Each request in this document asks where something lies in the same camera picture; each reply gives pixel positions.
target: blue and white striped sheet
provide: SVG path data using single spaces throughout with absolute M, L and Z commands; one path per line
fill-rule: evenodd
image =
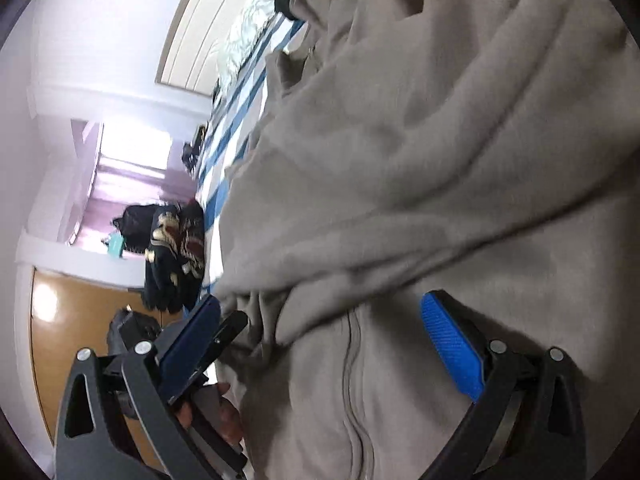
M 249 133 L 264 113 L 267 54 L 293 43 L 292 39 L 302 25 L 302 22 L 291 22 L 280 14 L 274 17 L 241 70 L 236 85 L 230 89 L 229 98 L 218 106 L 210 122 L 199 161 L 196 193 L 205 212 L 207 269 L 203 289 L 207 292 L 222 274 L 218 221 L 229 189 L 225 170 L 244 157 Z

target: hand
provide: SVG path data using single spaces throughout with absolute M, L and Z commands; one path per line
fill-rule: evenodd
M 218 428 L 218 433 L 230 446 L 237 446 L 244 436 L 240 413 L 228 399 L 222 397 L 229 391 L 231 385 L 229 383 L 218 383 L 214 387 L 218 389 L 221 396 L 220 427 Z M 175 416 L 185 430 L 190 428 L 193 423 L 193 412 L 191 411 L 190 403 L 188 401 L 183 402 L 175 413 Z

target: blue gripper pad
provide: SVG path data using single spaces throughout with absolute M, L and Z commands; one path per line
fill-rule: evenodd
M 422 297 L 422 322 L 458 390 L 478 402 L 484 390 L 482 358 L 432 292 Z
M 165 354 L 159 364 L 161 383 L 158 393 L 163 400 L 169 401 L 180 395 L 192 379 L 218 331 L 220 315 L 218 300 L 209 296 Z

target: door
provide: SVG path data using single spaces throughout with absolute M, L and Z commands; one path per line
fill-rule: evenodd
M 98 355 L 107 355 L 109 323 L 116 311 L 127 305 L 149 314 L 137 293 L 36 271 L 31 298 L 31 352 L 42 415 L 52 442 L 76 352 L 89 347 Z M 161 325 L 175 319 L 162 319 L 159 312 L 151 315 Z M 127 419 L 127 425 L 145 462 L 162 470 L 140 423 Z

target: zipper placket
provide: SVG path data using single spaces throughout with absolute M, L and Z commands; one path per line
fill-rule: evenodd
M 364 425 L 358 419 L 353 403 L 354 373 L 357 372 L 358 367 L 356 364 L 362 348 L 362 330 L 356 311 L 348 312 L 347 324 L 349 328 L 349 343 L 342 378 L 342 398 L 349 427 L 355 436 L 354 467 L 351 471 L 351 478 L 354 480 L 372 480 L 374 466 L 373 444 Z

